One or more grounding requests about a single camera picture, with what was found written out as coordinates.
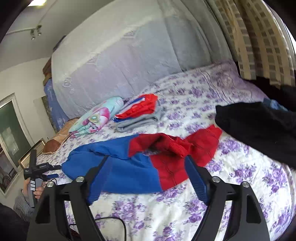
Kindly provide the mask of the left hand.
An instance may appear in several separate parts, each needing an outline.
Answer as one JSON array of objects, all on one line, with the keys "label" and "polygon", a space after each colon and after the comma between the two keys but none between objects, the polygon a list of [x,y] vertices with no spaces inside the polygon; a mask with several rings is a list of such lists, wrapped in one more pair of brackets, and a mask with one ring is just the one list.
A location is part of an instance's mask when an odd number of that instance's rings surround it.
[{"label": "left hand", "polygon": [[[30,178],[25,179],[24,183],[23,183],[23,189],[22,189],[22,193],[25,197],[28,197],[28,185],[29,184],[30,184]],[[45,186],[46,186],[46,183],[43,182],[42,185],[40,187],[37,187],[36,191],[33,192],[36,199],[40,199]]]}]

